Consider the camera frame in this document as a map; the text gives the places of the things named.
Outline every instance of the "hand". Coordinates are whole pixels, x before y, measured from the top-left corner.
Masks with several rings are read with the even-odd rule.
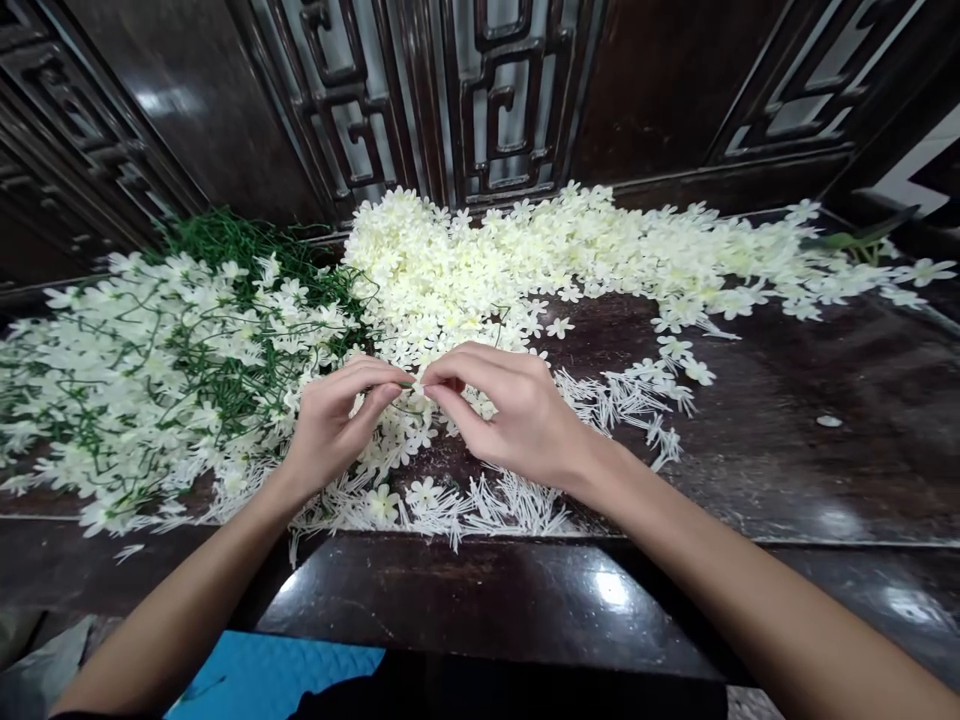
[[[454,348],[423,374],[424,394],[456,423],[476,457],[574,495],[610,441],[580,422],[557,392],[546,363],[474,342]],[[460,395],[465,384],[497,408],[483,420]]]
[[[301,505],[340,477],[370,442],[387,405],[415,378],[368,355],[354,355],[341,369],[303,389],[300,416],[290,450],[275,473],[290,483]],[[352,418],[357,395],[367,388],[363,405]]]

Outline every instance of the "dark wooden table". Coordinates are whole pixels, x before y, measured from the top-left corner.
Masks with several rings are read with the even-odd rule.
[[[568,311],[576,330],[541,343],[555,367],[596,376],[656,353],[651,303],[610,296]],[[664,475],[960,689],[960,335],[879,298],[824,316],[799,323],[767,306],[723,324],[741,341],[695,337],[718,377],[696,389],[696,417],[674,418],[685,455]],[[843,425],[821,427],[825,414]],[[617,437],[649,458],[639,432]],[[477,466],[449,441],[416,469],[463,479]],[[0,512],[69,514],[72,502],[7,498]],[[82,540],[74,522],[0,520],[0,604],[123,615],[211,532]],[[147,547],[115,565],[134,542]],[[616,537],[468,539],[454,554],[443,540],[343,534],[308,543],[301,559],[291,574],[285,547],[275,549],[234,627],[749,681]]]

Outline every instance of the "forearm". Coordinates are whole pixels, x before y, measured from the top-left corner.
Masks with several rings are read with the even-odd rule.
[[[206,660],[296,512],[283,470],[187,558],[97,650],[54,713],[162,715]]]
[[[714,623],[789,717],[957,717],[956,696],[903,651],[611,443],[584,501]]]

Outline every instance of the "pile of white flowers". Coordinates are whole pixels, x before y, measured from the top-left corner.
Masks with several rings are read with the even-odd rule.
[[[536,206],[488,211],[471,227],[466,212],[451,216],[412,191],[389,192],[356,213],[344,262],[356,272],[353,292],[366,302],[360,320],[378,338],[377,356],[414,373],[468,340],[547,359],[537,339],[576,334],[570,318],[555,311],[554,296],[564,305],[606,293],[655,302],[652,328],[624,328],[655,333],[655,357],[611,368],[602,380],[574,379],[559,368],[555,377],[598,431],[618,423],[643,428],[656,469],[680,455],[670,414],[692,413],[691,387],[716,379],[695,358],[690,331],[736,339],[711,316],[732,320],[772,302],[798,320],[820,320],[820,306],[872,290],[916,308],[924,300],[903,285],[954,275],[951,263],[874,267],[807,249],[818,206],[804,201],[789,210],[783,221],[755,228],[718,219],[702,205],[683,213],[625,211],[614,207],[609,189],[571,184]],[[895,255],[886,241],[883,251]],[[208,469],[218,478],[216,495],[199,521],[222,522],[242,507],[278,462],[300,389],[336,365],[330,345],[357,327],[338,307],[306,302],[275,261],[261,258],[260,265],[256,306],[241,312],[231,296],[238,270],[229,263],[209,268],[176,257],[149,266],[114,257],[113,279],[53,299],[64,311],[55,320],[18,323],[0,345],[5,367],[22,366],[0,386],[0,397],[20,398],[6,403],[15,420],[0,428],[8,462],[37,437],[55,441],[39,474],[4,487],[52,481],[92,495],[82,522],[114,532],[188,521],[176,496]],[[270,372],[249,388],[252,404],[212,406],[205,390],[225,373],[191,377],[183,358],[196,353],[225,370],[269,361]],[[24,383],[26,400],[18,394]],[[390,487],[391,470],[441,432],[456,434],[419,390],[387,408],[359,462],[294,521],[295,537],[393,529],[445,535],[456,545],[472,533],[578,531],[557,491],[499,468],[490,478],[469,478],[465,491],[449,478],[422,477],[401,497],[401,488]],[[481,416],[496,412],[482,393],[468,389],[466,396]],[[162,504],[144,505],[154,499]]]
[[[210,470],[218,493],[242,493],[289,438],[300,390],[359,327],[336,305],[312,307],[275,257],[259,265],[246,302],[247,270],[185,254],[114,254],[109,279],[48,291],[56,316],[16,322],[0,343],[3,465],[40,439],[49,448],[3,487],[92,498],[88,534],[186,521],[177,498]]]

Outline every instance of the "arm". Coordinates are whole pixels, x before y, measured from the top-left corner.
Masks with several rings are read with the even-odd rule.
[[[464,383],[497,406],[490,422]],[[714,623],[790,718],[956,718],[956,695],[906,653],[583,425],[542,361],[475,343],[423,377],[477,457],[568,492],[616,522]]]
[[[140,603],[67,687],[53,714],[162,715],[207,659],[287,524],[369,442],[413,378],[363,355],[304,391],[290,450],[253,499]],[[357,414],[358,393],[375,387]]]

